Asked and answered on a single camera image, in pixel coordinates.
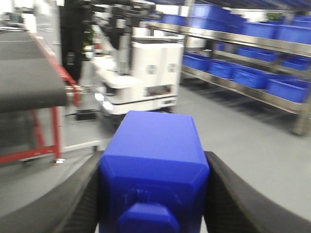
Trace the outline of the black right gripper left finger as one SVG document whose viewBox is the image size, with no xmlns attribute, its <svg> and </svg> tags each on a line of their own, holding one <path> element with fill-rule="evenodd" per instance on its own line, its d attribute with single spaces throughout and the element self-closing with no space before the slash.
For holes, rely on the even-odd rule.
<svg viewBox="0 0 311 233">
<path fill-rule="evenodd" d="M 2 233 L 93 233 L 99 221 L 99 164 L 94 152 L 47 194 L 0 219 Z"/>
</svg>

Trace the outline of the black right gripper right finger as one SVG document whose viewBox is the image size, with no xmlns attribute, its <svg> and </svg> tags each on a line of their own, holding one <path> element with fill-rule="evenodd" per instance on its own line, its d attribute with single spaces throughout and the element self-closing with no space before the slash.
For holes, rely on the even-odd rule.
<svg viewBox="0 0 311 233">
<path fill-rule="evenodd" d="M 257 191 L 215 153 L 210 167 L 204 220 L 209 233 L 309 233 L 311 222 Z"/>
</svg>

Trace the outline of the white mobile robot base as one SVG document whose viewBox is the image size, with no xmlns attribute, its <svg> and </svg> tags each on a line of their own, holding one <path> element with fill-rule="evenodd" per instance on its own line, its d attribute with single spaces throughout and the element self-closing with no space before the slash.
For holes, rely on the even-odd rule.
<svg viewBox="0 0 311 233">
<path fill-rule="evenodd" d="M 93 10 L 103 53 L 90 64 L 102 114 L 121 120 L 131 110 L 171 110 L 178 97 L 183 37 L 155 35 L 144 27 L 163 17 L 152 2 L 109 1 Z"/>
</svg>

